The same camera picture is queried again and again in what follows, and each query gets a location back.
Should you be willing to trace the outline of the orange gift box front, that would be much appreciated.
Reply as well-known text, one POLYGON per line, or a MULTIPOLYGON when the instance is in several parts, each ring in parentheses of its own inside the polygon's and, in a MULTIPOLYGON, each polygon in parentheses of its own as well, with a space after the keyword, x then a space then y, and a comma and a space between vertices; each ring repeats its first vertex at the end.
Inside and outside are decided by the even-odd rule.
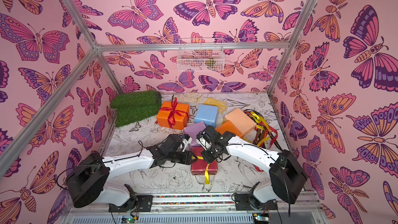
POLYGON ((216 131, 220 134, 224 134, 225 132, 231 132, 240 138, 244 137, 243 133, 229 120, 217 127, 216 131))

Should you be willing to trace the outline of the purple gift box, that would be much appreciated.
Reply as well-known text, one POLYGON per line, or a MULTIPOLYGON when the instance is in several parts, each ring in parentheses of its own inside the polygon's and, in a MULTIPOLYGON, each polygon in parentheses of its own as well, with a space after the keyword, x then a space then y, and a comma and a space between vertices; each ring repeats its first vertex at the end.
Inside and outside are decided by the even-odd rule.
POLYGON ((183 129, 183 134, 187 134, 192 138, 192 142, 190 143, 191 147, 201 147, 201 144, 199 144, 197 141, 197 135, 205 128, 206 124, 201 121, 192 125, 188 125, 183 129))

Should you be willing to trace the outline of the light blue gift box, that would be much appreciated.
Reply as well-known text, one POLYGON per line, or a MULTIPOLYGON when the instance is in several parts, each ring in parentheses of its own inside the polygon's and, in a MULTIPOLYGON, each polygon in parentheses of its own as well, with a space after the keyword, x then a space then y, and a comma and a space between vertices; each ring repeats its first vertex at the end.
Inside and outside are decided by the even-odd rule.
POLYGON ((194 118, 194 123, 204 122, 206 125, 216 127, 218 107, 200 104, 194 118))

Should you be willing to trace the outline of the peach gift box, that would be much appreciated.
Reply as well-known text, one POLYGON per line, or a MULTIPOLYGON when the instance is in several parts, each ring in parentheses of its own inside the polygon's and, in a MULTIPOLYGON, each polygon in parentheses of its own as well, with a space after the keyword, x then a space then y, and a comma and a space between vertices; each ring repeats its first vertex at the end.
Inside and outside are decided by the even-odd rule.
POLYGON ((227 121, 232 124, 241 132, 241 137, 246 136, 257 125, 249 116, 247 116, 240 108, 237 108, 225 115, 227 121))

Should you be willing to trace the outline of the dark red gift box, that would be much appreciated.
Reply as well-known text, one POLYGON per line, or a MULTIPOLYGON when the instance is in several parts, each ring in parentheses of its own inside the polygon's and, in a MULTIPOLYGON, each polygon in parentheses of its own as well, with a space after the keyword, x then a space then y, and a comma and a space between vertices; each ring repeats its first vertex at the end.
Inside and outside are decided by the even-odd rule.
POLYGON ((205 175, 205 172, 207 171, 209 175, 216 175, 218 173, 218 163, 214 161, 211 164, 208 164, 205 160, 200 159, 199 157, 202 157, 201 152, 203 150, 203 147, 192 147, 192 152, 198 157, 198 160, 191 164, 191 174, 205 175))

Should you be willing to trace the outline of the brown ribbon bow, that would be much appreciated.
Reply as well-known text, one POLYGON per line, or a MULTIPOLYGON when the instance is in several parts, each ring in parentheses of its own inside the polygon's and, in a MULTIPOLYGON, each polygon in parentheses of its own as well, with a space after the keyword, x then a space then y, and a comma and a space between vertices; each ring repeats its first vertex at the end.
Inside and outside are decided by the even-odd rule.
POLYGON ((269 130, 257 129, 257 133, 253 141, 253 144, 262 147, 265 145, 265 142, 268 140, 269 140, 269 130))

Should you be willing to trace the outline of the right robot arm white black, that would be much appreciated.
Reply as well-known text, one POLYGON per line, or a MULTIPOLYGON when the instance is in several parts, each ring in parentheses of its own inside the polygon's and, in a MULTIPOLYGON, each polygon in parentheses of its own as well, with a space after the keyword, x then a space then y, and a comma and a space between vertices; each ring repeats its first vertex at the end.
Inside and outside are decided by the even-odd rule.
POLYGON ((288 150, 267 150, 231 132, 220 134, 211 125, 197 135, 197 142, 204 148, 202 157, 208 164, 225 154, 241 158, 269 175, 269 181, 256 183, 249 193, 248 202, 254 209, 277 199, 295 204, 308 180, 304 169, 288 150))

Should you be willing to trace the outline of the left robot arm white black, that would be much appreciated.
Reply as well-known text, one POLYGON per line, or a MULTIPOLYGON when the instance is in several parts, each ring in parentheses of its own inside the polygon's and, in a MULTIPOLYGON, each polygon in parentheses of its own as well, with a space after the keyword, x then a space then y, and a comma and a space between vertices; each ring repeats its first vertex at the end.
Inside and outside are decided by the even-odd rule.
POLYGON ((104 203, 110 211, 136 209, 138 199, 132 187, 113 184, 110 180, 129 172, 162 167, 166 162, 191 165, 197 161, 196 155, 186 149, 191 142, 187 134, 170 134, 162 142, 142 147, 136 153, 103 157, 95 152, 87 156, 65 180, 73 206, 83 208, 104 203))

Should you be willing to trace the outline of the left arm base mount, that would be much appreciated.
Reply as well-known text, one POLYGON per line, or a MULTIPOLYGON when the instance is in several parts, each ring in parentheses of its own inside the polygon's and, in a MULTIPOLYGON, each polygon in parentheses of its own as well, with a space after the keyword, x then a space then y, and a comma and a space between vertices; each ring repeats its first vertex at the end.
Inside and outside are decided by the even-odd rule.
POLYGON ((153 195, 137 195, 132 187, 124 185, 130 194, 130 198, 121 206, 109 204, 109 213, 127 213, 127 212, 150 212, 152 207, 153 195))

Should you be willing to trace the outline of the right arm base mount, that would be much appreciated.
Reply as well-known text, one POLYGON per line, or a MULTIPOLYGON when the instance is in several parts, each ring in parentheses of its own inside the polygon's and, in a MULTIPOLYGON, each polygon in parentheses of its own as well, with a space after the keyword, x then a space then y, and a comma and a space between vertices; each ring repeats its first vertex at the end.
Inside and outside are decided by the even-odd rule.
POLYGON ((237 211, 269 211, 278 210, 276 200, 269 200, 266 203, 261 203, 254 196, 254 190, 258 186, 257 182, 247 194, 234 193, 231 196, 232 201, 235 203, 235 208, 237 211))

